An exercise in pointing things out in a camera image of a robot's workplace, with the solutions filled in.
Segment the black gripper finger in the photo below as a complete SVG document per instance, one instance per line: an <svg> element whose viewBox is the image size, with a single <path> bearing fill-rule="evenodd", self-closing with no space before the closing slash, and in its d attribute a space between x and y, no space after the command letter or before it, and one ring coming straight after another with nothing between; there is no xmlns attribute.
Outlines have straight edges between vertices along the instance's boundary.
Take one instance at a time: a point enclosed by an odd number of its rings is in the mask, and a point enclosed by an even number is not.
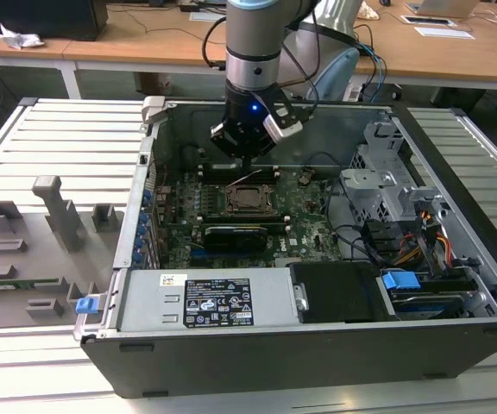
<svg viewBox="0 0 497 414"><path fill-rule="evenodd" d="M249 169L249 147L239 128L221 122L211 127L211 142L231 159L236 159L242 170Z"/></svg>
<svg viewBox="0 0 497 414"><path fill-rule="evenodd" d="M267 154L274 146L265 129L250 129L245 136L245 169L249 170L253 159Z"/></svg>

